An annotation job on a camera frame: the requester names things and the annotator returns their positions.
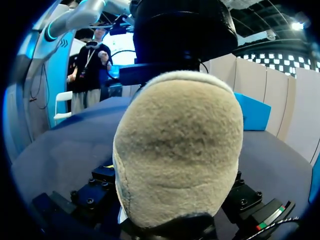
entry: beige fuzzy object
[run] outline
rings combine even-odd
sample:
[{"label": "beige fuzzy object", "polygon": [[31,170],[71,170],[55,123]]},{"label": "beige fuzzy object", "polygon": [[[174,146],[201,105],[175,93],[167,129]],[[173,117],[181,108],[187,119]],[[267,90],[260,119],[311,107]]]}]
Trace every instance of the beige fuzzy object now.
[{"label": "beige fuzzy object", "polygon": [[214,76],[165,73],[132,102],[113,141],[116,188],[142,228],[192,213],[214,216],[237,175],[243,115]]}]

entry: black t-shirt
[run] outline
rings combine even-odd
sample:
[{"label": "black t-shirt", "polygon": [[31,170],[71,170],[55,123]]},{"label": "black t-shirt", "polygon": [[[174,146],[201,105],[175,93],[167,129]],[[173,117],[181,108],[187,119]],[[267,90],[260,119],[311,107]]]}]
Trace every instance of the black t-shirt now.
[{"label": "black t-shirt", "polygon": [[[78,68],[75,81],[72,83],[72,89],[75,93],[82,93],[94,89],[100,89],[100,79],[99,79],[99,73],[101,70],[107,71],[107,65],[103,65],[101,63],[101,59],[98,57],[98,53],[100,51],[105,51],[109,55],[109,61],[111,64],[113,64],[113,61],[111,59],[111,51],[109,47],[107,47],[104,44],[101,44],[98,49],[93,48],[86,48],[85,46],[81,48],[77,59],[75,61],[75,65]],[[85,66],[88,61],[88,55],[89,57],[93,53],[90,62],[87,65],[85,75],[84,77],[80,77],[83,70],[85,69]]]}]

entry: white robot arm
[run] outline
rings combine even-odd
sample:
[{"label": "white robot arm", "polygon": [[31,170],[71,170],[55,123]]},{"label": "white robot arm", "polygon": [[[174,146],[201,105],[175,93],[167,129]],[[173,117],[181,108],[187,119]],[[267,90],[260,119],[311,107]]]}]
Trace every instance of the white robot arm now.
[{"label": "white robot arm", "polygon": [[62,34],[88,27],[96,23],[102,12],[115,15],[130,15],[131,0],[83,0],[75,9],[70,9],[49,23],[45,29],[45,39],[53,42]]}]

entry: ceiling light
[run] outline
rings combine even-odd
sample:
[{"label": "ceiling light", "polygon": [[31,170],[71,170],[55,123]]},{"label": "ceiling light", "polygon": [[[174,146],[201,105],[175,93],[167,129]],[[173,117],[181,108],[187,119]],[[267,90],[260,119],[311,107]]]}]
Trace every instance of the ceiling light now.
[{"label": "ceiling light", "polygon": [[291,27],[292,27],[293,30],[296,30],[296,31],[303,30],[304,29],[304,24],[303,23],[299,23],[299,22],[294,22],[294,23],[292,23]]}]

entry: blue curved wall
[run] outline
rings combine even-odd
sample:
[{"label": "blue curved wall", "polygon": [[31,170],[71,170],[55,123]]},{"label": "blue curved wall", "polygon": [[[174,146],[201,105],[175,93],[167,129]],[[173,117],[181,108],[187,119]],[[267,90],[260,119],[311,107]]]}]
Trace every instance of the blue curved wall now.
[{"label": "blue curved wall", "polygon": [[312,203],[316,199],[319,189],[320,189],[320,154],[312,170],[312,184],[311,184],[311,191],[310,191],[310,197],[309,197],[310,203]]},{"label": "blue curved wall", "polygon": [[[63,93],[66,91],[66,80],[67,80],[67,69],[70,48],[73,40],[74,32],[69,32],[63,39],[67,41],[67,45],[62,44],[56,51],[56,53],[48,60],[46,75],[47,75],[47,88],[46,97],[48,101],[47,115],[50,123],[50,127],[55,126],[55,106],[56,106],[56,96],[58,93]],[[57,105],[58,113],[67,113],[66,102],[59,102]]]}]

